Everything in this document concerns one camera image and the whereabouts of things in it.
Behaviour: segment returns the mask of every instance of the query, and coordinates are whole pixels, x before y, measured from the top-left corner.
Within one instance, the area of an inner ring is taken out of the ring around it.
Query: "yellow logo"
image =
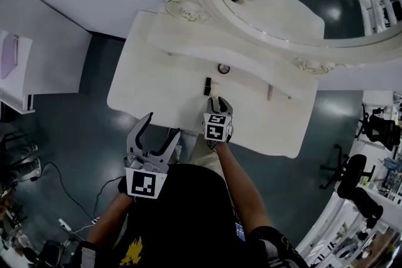
[[[132,244],[128,247],[128,251],[126,257],[120,262],[120,266],[131,265],[131,263],[138,264],[141,259],[141,250],[143,249],[143,241],[141,237],[138,239],[134,239]]]

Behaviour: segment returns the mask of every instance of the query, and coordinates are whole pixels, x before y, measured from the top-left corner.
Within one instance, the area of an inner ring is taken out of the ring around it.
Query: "purple object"
[[[1,74],[0,78],[4,80],[18,65],[18,37],[14,34],[8,34],[3,41],[1,51]]]

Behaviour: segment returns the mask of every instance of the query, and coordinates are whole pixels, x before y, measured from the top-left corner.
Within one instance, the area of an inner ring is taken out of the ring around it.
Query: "shirt sleeve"
[[[246,245],[249,260],[254,262],[255,267],[308,268],[290,241],[275,228],[254,229],[247,236]]]

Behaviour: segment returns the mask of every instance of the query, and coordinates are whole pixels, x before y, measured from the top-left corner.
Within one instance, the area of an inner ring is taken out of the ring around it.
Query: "black t-shirt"
[[[108,267],[269,267],[272,260],[277,268],[278,260],[307,267],[274,228],[259,227],[243,242],[225,181],[191,164],[170,166],[157,200],[136,198],[122,239],[101,256],[97,263]]]

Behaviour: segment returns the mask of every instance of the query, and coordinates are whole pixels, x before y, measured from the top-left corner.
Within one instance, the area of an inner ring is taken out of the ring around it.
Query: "human arm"
[[[91,229],[87,241],[98,249],[112,249],[132,203],[132,197],[119,193]]]
[[[229,193],[246,235],[255,228],[272,226],[261,195],[250,177],[236,161],[227,143],[219,142],[215,148],[222,165]]]

